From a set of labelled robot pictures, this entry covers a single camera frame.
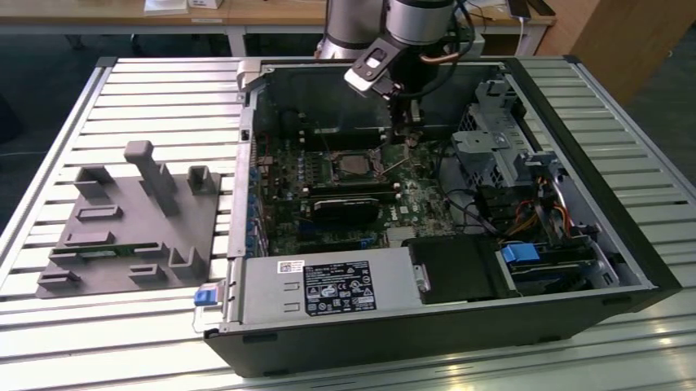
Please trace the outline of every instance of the metal slotted table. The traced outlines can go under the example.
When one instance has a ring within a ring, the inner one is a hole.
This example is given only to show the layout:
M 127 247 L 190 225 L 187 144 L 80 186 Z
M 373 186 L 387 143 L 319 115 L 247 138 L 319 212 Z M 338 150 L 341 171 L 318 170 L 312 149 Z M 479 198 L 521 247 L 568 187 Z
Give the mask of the metal slotted table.
M 191 324 L 195 288 L 39 300 L 37 276 L 79 195 L 71 184 L 79 167 L 104 164 L 113 176 L 136 175 L 121 154 L 136 139 L 152 142 L 153 158 L 172 174 L 191 165 L 223 174 L 210 279 L 226 274 L 238 59 L 119 59 L 91 75 L 0 238 L 0 389 L 693 386 L 696 192 L 581 64 L 561 58 L 522 63 L 684 285 L 681 293 L 570 340 L 262 379 L 236 376 L 202 342 Z

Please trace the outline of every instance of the white sticker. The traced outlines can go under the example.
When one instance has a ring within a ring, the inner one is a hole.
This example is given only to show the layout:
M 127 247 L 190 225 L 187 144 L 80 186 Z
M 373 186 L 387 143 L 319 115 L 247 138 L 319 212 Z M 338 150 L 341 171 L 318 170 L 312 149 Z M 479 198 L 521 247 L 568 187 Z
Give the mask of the white sticker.
M 191 23 L 222 23 L 222 19 L 191 19 Z
M 279 261 L 278 273 L 299 273 L 304 267 L 304 261 Z
M 113 251 L 92 251 L 91 253 L 80 253 L 83 258 L 101 258 L 101 257 L 115 257 L 116 253 Z

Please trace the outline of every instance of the floor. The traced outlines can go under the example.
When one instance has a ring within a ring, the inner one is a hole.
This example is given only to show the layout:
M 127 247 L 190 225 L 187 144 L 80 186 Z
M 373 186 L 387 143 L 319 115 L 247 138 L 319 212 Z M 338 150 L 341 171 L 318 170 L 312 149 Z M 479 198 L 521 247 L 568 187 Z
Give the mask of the floor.
M 250 54 L 307 55 L 316 41 L 318 37 L 303 37 L 278 44 L 272 36 L 256 37 L 248 42 Z M 133 56 L 127 36 L 87 36 L 83 42 L 84 49 L 75 51 L 60 36 L 0 36 L 0 95 L 24 126 L 16 139 L 0 143 L 0 230 L 24 195 L 96 60 L 101 56 Z M 143 36 L 139 43 L 139 56 L 228 55 L 224 37 Z M 692 28 L 626 107 L 692 182 L 696 182 L 695 74 L 696 28 Z

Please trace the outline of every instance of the power supply label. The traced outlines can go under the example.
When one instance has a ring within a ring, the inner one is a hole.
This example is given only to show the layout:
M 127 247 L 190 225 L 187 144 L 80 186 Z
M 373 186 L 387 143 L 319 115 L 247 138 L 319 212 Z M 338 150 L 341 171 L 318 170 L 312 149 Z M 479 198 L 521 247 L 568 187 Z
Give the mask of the power supply label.
M 377 309 L 367 261 L 304 266 L 304 311 L 310 316 Z

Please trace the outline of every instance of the blue tab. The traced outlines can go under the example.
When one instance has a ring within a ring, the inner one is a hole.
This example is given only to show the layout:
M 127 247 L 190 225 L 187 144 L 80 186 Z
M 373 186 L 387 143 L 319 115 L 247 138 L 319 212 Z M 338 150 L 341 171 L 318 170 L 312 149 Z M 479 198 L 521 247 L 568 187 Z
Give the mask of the blue tab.
M 540 260 L 540 254 L 532 243 L 508 244 L 499 251 L 506 263 L 532 262 Z
M 194 304 L 196 307 L 204 305 L 218 305 L 218 289 L 203 289 L 194 295 Z

